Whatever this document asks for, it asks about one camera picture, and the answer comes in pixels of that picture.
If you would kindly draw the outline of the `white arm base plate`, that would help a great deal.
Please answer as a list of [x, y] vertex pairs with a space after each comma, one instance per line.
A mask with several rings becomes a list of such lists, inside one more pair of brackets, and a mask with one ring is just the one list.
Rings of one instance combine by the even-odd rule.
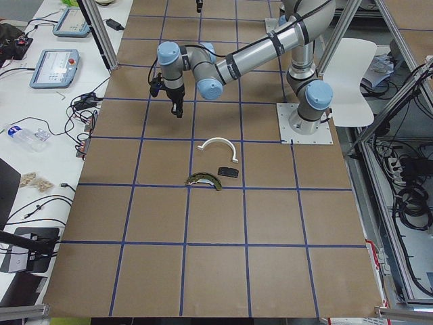
[[318, 121], [298, 115], [297, 103], [277, 103], [279, 134], [283, 144], [332, 145], [333, 139], [325, 113]]

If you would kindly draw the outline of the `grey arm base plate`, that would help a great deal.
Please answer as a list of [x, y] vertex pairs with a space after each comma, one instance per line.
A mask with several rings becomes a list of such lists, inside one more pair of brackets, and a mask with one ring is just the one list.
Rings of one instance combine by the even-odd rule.
[[280, 31], [282, 26], [287, 23], [286, 17], [282, 16], [280, 18], [266, 18], [265, 19], [265, 29], [266, 33], [274, 30], [275, 32]]

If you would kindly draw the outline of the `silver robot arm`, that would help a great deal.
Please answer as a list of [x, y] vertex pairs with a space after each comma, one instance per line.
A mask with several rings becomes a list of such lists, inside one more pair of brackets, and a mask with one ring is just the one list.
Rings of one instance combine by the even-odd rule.
[[183, 115], [185, 86], [183, 73], [190, 71], [200, 95], [215, 100], [224, 85], [282, 56], [292, 54], [289, 76], [307, 79], [315, 74], [313, 41], [329, 26], [336, 9], [335, 1], [284, 1], [282, 25], [260, 39], [225, 56], [214, 52], [210, 43], [178, 45], [172, 41], [159, 44], [156, 62], [160, 72], [149, 80], [150, 94], [165, 91], [172, 102], [171, 112]]

